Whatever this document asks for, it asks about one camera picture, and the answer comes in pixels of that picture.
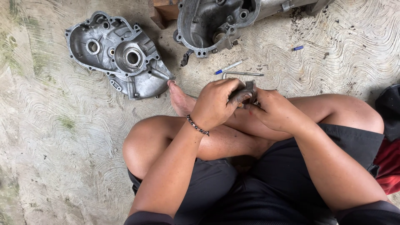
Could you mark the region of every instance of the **wooden block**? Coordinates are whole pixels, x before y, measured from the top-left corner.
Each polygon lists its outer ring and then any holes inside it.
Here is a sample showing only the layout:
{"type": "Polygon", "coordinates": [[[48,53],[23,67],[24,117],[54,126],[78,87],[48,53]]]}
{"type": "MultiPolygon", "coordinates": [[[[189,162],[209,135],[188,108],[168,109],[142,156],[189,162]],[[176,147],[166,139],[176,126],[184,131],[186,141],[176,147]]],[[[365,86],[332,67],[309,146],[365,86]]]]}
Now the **wooden block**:
{"type": "Polygon", "coordinates": [[[160,29],[165,29],[167,21],[178,18],[178,3],[181,0],[149,0],[150,18],[160,29]]]}

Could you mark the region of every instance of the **metal rod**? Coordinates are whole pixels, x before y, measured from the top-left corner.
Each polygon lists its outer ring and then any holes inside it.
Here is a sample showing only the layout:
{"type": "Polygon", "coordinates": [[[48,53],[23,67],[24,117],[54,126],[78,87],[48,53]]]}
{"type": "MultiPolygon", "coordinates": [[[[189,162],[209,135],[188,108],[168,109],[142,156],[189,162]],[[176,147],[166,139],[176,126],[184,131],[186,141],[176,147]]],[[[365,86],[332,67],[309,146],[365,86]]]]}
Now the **metal rod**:
{"type": "Polygon", "coordinates": [[[232,72],[232,71],[225,71],[222,73],[222,79],[225,79],[226,75],[230,74],[239,74],[239,75],[248,75],[248,76],[264,76],[262,73],[250,73],[250,72],[232,72]]]}

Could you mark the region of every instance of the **red cloth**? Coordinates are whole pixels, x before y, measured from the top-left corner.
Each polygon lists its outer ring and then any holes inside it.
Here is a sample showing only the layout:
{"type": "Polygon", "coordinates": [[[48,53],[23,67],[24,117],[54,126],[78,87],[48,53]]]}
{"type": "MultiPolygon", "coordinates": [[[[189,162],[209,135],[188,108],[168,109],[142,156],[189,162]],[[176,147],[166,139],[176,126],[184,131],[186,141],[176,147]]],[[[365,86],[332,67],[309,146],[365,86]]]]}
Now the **red cloth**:
{"type": "Polygon", "coordinates": [[[376,181],[387,195],[400,191],[400,139],[384,139],[374,164],[380,166],[376,181]]]}

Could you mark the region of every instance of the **person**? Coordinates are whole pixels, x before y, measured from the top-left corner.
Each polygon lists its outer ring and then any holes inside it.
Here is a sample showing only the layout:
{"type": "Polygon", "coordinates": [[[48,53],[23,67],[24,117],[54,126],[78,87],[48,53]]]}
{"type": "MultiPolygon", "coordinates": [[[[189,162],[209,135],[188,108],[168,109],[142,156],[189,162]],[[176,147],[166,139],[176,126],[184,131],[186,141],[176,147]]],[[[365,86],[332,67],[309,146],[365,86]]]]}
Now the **person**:
{"type": "Polygon", "coordinates": [[[168,85],[180,117],[144,119],[123,144],[135,192],[125,225],[400,224],[374,179],[384,126],[365,102],[258,88],[258,105],[237,108],[252,95],[228,101],[238,79],[197,101],[168,85]],[[243,175],[226,159],[239,155],[257,159],[243,175]]]}

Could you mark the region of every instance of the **bolt hole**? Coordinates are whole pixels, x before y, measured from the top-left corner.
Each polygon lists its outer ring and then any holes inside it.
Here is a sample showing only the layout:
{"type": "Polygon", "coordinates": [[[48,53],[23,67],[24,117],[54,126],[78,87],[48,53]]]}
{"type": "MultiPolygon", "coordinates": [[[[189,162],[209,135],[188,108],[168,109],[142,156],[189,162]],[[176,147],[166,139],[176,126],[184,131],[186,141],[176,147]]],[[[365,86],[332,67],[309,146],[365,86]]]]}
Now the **bolt hole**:
{"type": "Polygon", "coordinates": [[[127,58],[128,58],[128,62],[130,64],[136,64],[139,61],[138,55],[136,53],[134,53],[134,52],[128,53],[128,57],[127,58]]]}
{"type": "Polygon", "coordinates": [[[89,42],[89,44],[88,44],[88,48],[89,48],[89,51],[91,51],[91,52],[97,52],[98,45],[97,45],[96,42],[91,41],[91,42],[89,42]]]}

